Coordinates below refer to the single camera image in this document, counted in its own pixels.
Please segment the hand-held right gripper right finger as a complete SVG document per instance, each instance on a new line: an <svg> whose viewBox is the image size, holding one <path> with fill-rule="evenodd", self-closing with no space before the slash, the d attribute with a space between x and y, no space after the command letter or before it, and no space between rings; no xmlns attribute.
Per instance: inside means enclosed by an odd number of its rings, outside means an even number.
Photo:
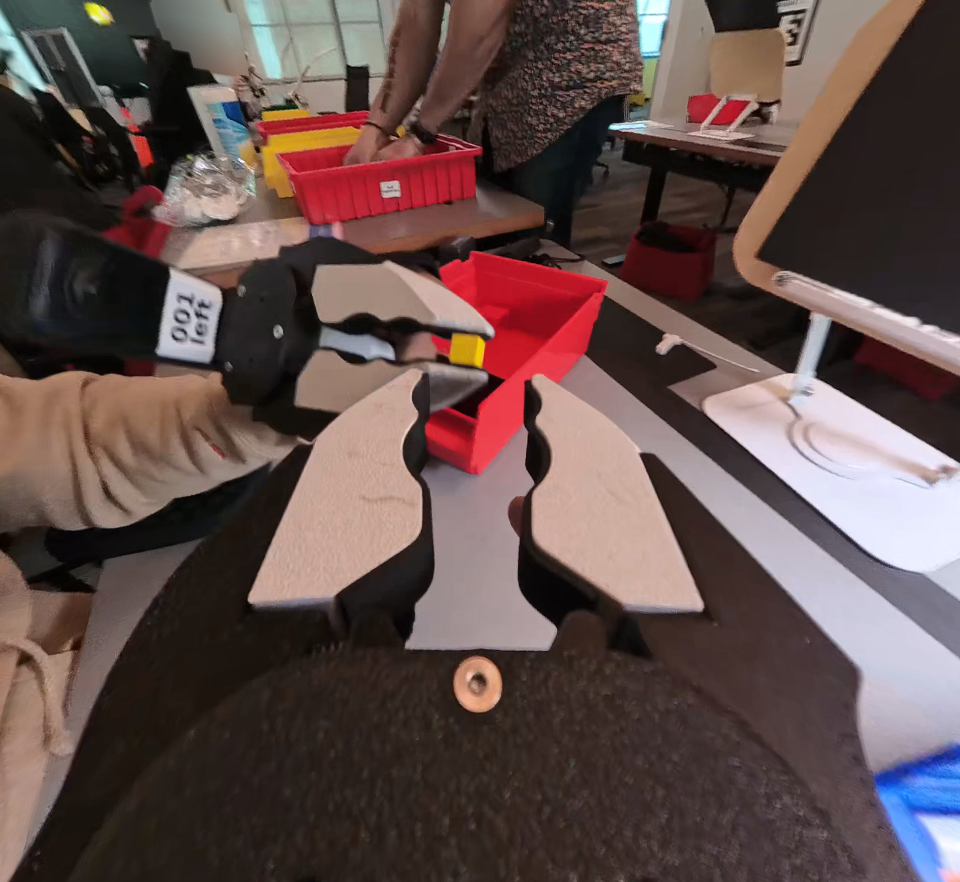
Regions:
<svg viewBox="0 0 960 882"><path fill-rule="evenodd" d="M524 387L518 582L549 620L700 614L705 603L642 454L605 414L536 374Z"/></svg>

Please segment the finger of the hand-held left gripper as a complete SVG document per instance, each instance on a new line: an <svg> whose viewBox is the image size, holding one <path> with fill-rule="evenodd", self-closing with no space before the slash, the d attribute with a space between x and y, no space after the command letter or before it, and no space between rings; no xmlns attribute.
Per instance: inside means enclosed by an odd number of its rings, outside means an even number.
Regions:
<svg viewBox="0 0 960 882"><path fill-rule="evenodd" d="M350 339L376 338L378 331L469 335L484 341L496 334L473 305L446 285L391 261L319 264L310 292L321 347L345 347Z"/></svg>
<svg viewBox="0 0 960 882"><path fill-rule="evenodd" d="M455 406L489 382L481 367L442 359L428 332L350 334L321 327L317 350L296 380L294 406L339 415L411 371L428 378L431 413Z"/></svg>

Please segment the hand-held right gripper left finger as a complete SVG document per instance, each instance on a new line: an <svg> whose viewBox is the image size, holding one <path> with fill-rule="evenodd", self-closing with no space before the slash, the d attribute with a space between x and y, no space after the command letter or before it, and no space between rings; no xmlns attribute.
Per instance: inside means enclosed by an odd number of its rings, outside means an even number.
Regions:
<svg viewBox="0 0 960 882"><path fill-rule="evenodd" d="M259 611L413 612L434 574L429 382L417 369L321 432L247 602Z"/></svg>

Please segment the red plastic bin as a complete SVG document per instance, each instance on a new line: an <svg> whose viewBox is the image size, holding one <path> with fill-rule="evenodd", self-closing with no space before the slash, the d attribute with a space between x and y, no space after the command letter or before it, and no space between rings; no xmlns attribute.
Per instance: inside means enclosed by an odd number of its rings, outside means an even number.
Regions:
<svg viewBox="0 0 960 882"><path fill-rule="evenodd" d="M607 283L485 252L444 265L440 278L495 331L485 388L434 413L425 429L431 456L476 475L522 429L526 382L537 374L560 382L584 356Z"/></svg>

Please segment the blue plastic bin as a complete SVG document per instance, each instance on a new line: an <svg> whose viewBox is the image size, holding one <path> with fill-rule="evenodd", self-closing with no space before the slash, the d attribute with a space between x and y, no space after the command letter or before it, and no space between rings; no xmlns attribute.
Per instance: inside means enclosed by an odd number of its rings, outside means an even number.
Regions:
<svg viewBox="0 0 960 882"><path fill-rule="evenodd" d="M959 879L959 745L874 779L894 835L921 881Z"/></svg>

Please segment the person's left forearm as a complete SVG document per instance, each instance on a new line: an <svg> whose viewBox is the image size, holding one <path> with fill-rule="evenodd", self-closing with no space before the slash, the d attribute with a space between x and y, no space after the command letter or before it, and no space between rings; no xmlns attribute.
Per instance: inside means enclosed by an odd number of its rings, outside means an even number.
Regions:
<svg viewBox="0 0 960 882"><path fill-rule="evenodd" d="M217 375L1 377L1 532L120 528L285 458Z"/></svg>

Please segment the large red ribbed crate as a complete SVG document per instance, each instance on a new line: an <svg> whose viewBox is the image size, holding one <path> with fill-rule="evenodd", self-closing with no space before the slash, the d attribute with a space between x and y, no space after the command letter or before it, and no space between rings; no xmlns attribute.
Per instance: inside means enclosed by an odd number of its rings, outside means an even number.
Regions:
<svg viewBox="0 0 960 882"><path fill-rule="evenodd" d="M473 199L479 145L440 135L426 154L344 166L347 147L278 155L294 201L312 226Z"/></svg>

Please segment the clear plastic bag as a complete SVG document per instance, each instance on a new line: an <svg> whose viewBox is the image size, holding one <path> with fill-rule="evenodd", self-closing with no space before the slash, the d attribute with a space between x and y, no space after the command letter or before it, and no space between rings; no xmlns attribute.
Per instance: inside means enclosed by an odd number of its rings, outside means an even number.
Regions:
<svg viewBox="0 0 960 882"><path fill-rule="evenodd" d="M257 196L257 172L231 155L193 153L169 172L152 218L170 228L207 228L233 222Z"/></svg>

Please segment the red fabric item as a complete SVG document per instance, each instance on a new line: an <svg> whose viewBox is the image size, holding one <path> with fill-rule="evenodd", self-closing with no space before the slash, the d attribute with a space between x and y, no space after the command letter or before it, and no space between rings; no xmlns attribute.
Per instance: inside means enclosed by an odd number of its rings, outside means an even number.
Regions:
<svg viewBox="0 0 960 882"><path fill-rule="evenodd" d="M161 260L172 226L154 216L162 206L163 192L154 186L136 189L121 205L120 221L102 232L112 242Z"/></svg>

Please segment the white blue package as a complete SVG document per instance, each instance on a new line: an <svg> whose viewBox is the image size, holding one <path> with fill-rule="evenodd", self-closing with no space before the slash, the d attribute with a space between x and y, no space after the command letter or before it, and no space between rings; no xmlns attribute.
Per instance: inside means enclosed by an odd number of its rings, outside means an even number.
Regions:
<svg viewBox="0 0 960 882"><path fill-rule="evenodd" d="M257 151L234 89L219 84L195 85L187 88L187 94L213 154L255 168Z"/></svg>

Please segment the red fabric bin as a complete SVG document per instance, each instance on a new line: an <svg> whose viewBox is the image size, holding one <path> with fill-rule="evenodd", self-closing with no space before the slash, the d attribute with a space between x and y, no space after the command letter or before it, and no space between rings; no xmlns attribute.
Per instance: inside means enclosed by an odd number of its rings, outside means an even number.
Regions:
<svg viewBox="0 0 960 882"><path fill-rule="evenodd" d="M630 238L619 279L655 296L700 300L714 280L714 228L646 221Z"/></svg>

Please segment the red storage box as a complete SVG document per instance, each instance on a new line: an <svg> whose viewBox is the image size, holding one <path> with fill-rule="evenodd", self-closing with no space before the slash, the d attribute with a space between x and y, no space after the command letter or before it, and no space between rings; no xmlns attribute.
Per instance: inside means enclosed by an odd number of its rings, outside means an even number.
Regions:
<svg viewBox="0 0 960 882"><path fill-rule="evenodd" d="M958 392L958 375L945 371L886 343L864 336L853 361L928 402L940 402Z"/></svg>

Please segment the wooden desk with black legs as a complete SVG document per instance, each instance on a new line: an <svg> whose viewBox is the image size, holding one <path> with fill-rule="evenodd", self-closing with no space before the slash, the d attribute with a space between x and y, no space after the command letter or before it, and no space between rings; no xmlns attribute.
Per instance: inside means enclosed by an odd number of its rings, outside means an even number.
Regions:
<svg viewBox="0 0 960 882"><path fill-rule="evenodd" d="M762 190L796 132L795 125L761 123L738 130L727 140L691 123L635 120L613 124L607 134L624 142L624 161L649 170L642 225L659 219L666 180L674 174L724 191L725 209L715 228L731 232L727 220L737 193Z"/></svg>

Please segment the black board on white stand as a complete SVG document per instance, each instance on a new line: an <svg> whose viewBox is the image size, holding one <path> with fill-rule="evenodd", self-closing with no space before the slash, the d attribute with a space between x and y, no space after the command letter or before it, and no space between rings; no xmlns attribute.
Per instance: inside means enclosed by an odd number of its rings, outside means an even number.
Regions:
<svg viewBox="0 0 960 882"><path fill-rule="evenodd" d="M958 459L817 376L832 324L959 373L959 0L889 0L741 222L750 285L810 312L795 369L703 413L877 562L958 561Z"/></svg>

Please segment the framed marker poster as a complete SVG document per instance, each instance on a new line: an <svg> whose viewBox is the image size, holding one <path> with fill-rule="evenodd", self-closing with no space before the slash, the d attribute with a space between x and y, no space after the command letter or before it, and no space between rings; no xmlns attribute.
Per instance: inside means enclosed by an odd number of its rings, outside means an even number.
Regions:
<svg viewBox="0 0 960 882"><path fill-rule="evenodd" d="M778 26L785 40L784 66L800 66L822 0L777 0Z"/></svg>

